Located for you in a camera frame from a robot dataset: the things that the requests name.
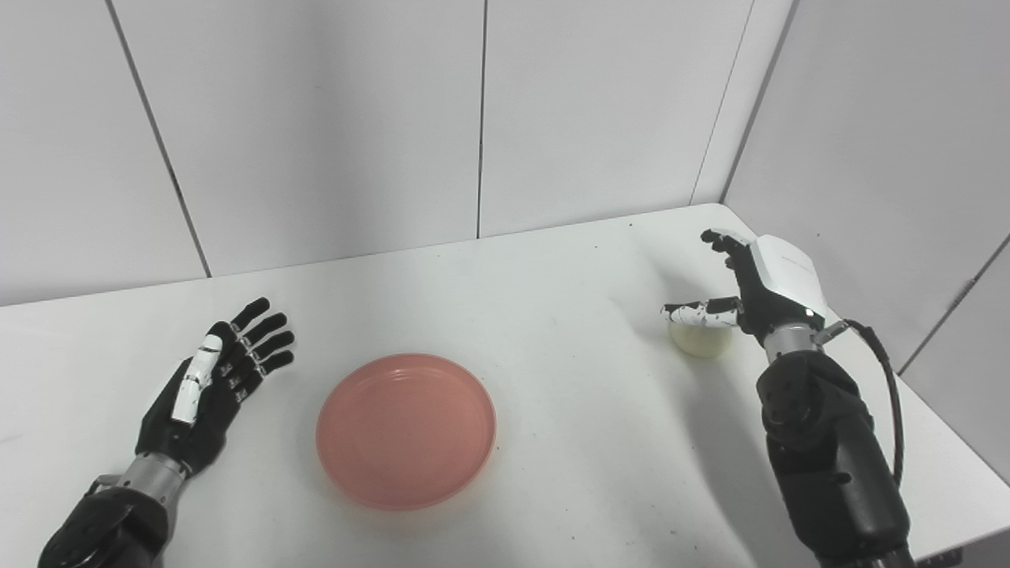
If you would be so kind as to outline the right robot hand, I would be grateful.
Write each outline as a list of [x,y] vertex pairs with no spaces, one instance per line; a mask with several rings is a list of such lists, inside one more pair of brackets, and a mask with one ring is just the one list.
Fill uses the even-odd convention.
[[739,292],[733,296],[664,305],[661,313],[682,326],[729,328],[765,339],[781,327],[823,332],[829,307],[810,256],[779,236],[744,240],[732,231],[707,229],[701,240],[725,254]]

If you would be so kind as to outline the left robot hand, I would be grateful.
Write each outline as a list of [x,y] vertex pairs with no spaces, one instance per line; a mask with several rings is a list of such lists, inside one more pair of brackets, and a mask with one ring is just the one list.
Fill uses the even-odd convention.
[[233,319],[216,321],[142,417],[136,454],[167,457],[187,477],[212,465],[242,403],[294,362],[295,334],[287,324],[264,296]]

